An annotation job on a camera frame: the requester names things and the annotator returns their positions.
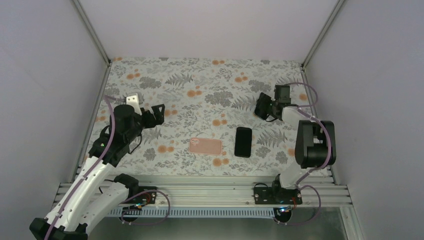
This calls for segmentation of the teal-edged black smartphone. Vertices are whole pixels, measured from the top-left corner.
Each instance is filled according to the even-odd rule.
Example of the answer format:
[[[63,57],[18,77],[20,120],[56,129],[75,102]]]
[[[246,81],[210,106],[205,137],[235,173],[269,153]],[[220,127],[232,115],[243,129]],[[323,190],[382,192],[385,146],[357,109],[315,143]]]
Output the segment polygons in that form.
[[[271,106],[272,98],[269,95],[261,92],[259,98],[256,101],[254,114],[262,120],[266,120],[270,115]]]

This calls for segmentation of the black phone case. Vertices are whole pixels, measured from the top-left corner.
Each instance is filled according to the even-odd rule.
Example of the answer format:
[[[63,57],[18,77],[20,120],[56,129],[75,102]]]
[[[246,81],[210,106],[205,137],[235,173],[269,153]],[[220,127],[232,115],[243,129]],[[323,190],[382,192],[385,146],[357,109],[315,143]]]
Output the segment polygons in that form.
[[[235,134],[234,155],[250,158],[252,153],[253,131],[247,127],[238,127]]]

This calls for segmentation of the pink phone case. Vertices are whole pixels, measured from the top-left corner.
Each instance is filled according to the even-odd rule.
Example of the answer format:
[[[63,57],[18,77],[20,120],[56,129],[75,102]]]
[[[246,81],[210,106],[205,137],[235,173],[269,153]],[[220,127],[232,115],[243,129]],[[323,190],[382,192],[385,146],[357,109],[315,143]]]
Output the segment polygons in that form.
[[[192,137],[188,151],[194,154],[218,156],[222,153],[223,144],[219,139]]]

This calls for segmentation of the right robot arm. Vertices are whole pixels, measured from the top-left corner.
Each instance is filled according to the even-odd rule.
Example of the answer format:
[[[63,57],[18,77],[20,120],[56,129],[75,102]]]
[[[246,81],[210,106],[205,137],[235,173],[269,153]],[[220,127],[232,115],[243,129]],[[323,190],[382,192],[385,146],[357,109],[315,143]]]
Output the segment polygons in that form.
[[[295,163],[275,178],[271,198],[278,204],[294,202],[300,195],[300,183],[312,172],[333,165],[336,160],[335,124],[292,104],[289,85],[276,85],[271,113],[296,129]]]

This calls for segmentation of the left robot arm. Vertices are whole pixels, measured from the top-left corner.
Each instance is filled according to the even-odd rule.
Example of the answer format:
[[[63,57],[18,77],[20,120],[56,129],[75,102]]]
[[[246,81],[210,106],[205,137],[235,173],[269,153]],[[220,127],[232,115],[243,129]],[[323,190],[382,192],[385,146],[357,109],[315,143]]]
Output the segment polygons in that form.
[[[37,240],[86,240],[113,208],[134,202],[142,194],[139,181],[121,173],[100,197],[92,200],[122,158],[131,154],[130,144],[141,137],[142,131],[163,124],[165,105],[145,110],[121,104],[109,110],[109,125],[94,141],[76,180],[44,218],[35,218],[30,224],[29,230]]]

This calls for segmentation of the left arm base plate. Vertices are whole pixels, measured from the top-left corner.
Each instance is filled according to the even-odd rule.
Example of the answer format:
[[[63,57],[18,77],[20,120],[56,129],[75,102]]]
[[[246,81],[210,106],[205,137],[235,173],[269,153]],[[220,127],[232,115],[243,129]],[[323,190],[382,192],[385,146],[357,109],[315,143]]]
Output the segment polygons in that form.
[[[124,210],[142,210],[145,206],[155,205],[156,204],[156,190],[158,188],[156,186],[139,186],[138,192],[135,192],[131,197],[135,194],[143,192],[129,201],[124,202],[124,204],[129,205],[128,207],[124,207]]]

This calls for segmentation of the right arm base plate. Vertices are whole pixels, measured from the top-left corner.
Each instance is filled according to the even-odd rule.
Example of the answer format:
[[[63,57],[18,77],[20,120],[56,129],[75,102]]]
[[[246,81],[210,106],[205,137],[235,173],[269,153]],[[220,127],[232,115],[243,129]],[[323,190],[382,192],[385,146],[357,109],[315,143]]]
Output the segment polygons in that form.
[[[298,189],[282,188],[278,182],[271,186],[257,183],[253,187],[253,198],[256,205],[301,205],[301,192]]]

